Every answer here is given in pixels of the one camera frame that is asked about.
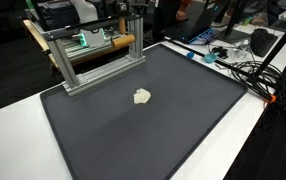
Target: desk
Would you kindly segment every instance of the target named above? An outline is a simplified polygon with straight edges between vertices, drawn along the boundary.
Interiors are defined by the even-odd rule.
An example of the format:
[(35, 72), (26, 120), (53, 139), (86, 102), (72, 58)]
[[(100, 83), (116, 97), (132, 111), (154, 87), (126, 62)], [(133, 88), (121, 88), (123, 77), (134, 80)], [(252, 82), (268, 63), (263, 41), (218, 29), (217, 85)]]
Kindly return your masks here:
[[(237, 27), (237, 29), (251, 33), (254, 27)], [(186, 50), (171, 43), (163, 42), (163, 44), (184, 55), (187, 53)], [(189, 47), (207, 53), (206, 47), (193, 45)], [(204, 63), (201, 57), (194, 57), (194, 60), (229, 75), (227, 70), (219, 70), (214, 64)], [(280, 70), (284, 69), (286, 46), (272, 63)], [(72, 179), (39, 95), (33, 95), (0, 109), (0, 179)], [(251, 91), (245, 94), (204, 139), (173, 179), (223, 179), (263, 110), (263, 101), (260, 98)]]

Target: black cable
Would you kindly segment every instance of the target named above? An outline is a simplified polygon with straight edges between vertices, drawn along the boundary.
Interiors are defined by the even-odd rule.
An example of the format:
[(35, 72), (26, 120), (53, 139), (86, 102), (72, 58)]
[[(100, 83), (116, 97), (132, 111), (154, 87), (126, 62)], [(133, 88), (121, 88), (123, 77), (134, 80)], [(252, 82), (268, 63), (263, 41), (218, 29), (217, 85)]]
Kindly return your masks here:
[[(231, 65), (239, 71), (247, 70), (248, 76), (241, 75), (239, 71), (232, 71), (232, 75), (264, 100), (275, 106), (275, 109), (286, 111), (286, 79), (282, 76), (282, 72), (273, 65), (269, 65), (264, 71), (259, 72), (259, 76), (255, 76), (255, 72), (261, 64), (262, 62), (256, 61), (233, 63)], [(274, 94), (270, 92), (268, 83), (273, 84)]]
[(111, 41), (113, 39), (114, 34), (116, 34), (117, 28), (118, 28), (118, 25), (116, 24), (114, 26), (110, 26), (109, 29), (105, 29), (105, 32), (110, 34)]
[(238, 46), (222, 46), (222, 45), (214, 45), (214, 44), (209, 44), (209, 46), (215, 46), (215, 47), (222, 47), (222, 48), (238, 48)]

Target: black mat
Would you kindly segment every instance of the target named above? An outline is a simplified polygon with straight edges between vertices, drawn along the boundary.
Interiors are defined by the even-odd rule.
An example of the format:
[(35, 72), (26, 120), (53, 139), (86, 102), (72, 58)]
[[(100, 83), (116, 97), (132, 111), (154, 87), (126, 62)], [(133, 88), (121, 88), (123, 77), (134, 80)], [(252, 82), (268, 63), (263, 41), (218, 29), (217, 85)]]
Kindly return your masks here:
[[(74, 179), (171, 177), (247, 91), (185, 56), (156, 46), (146, 62), (87, 92), (62, 87), (41, 99)], [(151, 92), (135, 105), (139, 88)]]

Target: black stand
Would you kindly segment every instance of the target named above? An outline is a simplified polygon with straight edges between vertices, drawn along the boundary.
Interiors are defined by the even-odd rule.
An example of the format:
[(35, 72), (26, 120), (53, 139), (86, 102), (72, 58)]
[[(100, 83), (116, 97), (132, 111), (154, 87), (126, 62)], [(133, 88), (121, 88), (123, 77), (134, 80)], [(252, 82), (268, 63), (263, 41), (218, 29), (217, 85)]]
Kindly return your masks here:
[(228, 31), (227, 29), (222, 31), (218, 39), (223, 42), (227, 42), (229, 44), (235, 44), (237, 42), (240, 42), (241, 40), (244, 40), (250, 37), (250, 34), (247, 34), (247, 33), (235, 30), (235, 29), (233, 29), (229, 33), (227, 31)]
[(275, 58), (275, 56), (280, 52), (280, 50), (284, 47), (286, 44), (286, 32), (281, 38), (281, 40), (276, 44), (274, 49), (270, 52), (270, 54), (266, 57), (266, 59), (263, 61), (262, 65), (258, 68), (258, 70), (255, 72), (255, 76), (257, 77), (260, 72), (263, 72), (264, 69), (271, 63), (271, 61)]
[(37, 17), (35, 17), (35, 20), (39, 22), (39, 25), (42, 27), (42, 29), (44, 31), (50, 30), (49, 26), (47, 25), (47, 23), (46, 23), (46, 21), (44, 19), (44, 16), (43, 16), (43, 14), (41, 12), (41, 9), (40, 9), (38, 3), (36, 2), (36, 0), (31, 0), (31, 3), (32, 3), (32, 5), (34, 7), (34, 10), (35, 10), (35, 12), (36, 12), (36, 14), (37, 14), (37, 16), (39, 18), (38, 19)]

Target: cable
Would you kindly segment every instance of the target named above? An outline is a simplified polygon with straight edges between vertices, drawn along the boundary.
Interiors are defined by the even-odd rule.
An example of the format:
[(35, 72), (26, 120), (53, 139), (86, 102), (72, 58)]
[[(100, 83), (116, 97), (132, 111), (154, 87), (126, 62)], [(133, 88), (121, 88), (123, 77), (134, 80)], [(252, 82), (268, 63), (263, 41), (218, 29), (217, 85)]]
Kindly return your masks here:
[[(222, 45), (208, 44), (208, 45), (207, 45), (207, 49), (208, 49), (209, 53), (212, 52), (210, 46), (222, 47), (222, 48), (226, 48), (226, 49), (238, 49), (238, 48), (240, 48), (240, 46), (222, 46)], [(253, 61), (254, 61), (254, 62), (256, 61), (256, 60), (255, 60), (255, 56), (254, 56), (254, 52), (252, 51), (250, 44), (247, 45), (247, 49), (246, 49), (246, 50), (245, 50), (245, 49), (239, 49), (239, 50), (249, 52), (249, 53), (251, 54), (251, 56), (252, 56)]]
[(110, 26), (109, 29), (105, 29), (105, 32), (110, 34), (110, 39), (113, 39), (114, 34), (117, 32), (118, 25)]
[[(259, 76), (255, 76), (261, 64), (262, 62), (257, 61), (232, 63), (231, 65), (239, 71), (247, 71), (248, 76), (241, 75), (239, 71), (231, 71), (231, 73), (235, 79), (246, 84), (249, 89), (262, 97), (267, 104), (272, 105), (276, 110), (286, 111), (286, 79), (273, 65), (269, 65), (264, 71), (259, 72)], [(274, 94), (270, 92), (268, 86), (275, 90)]]

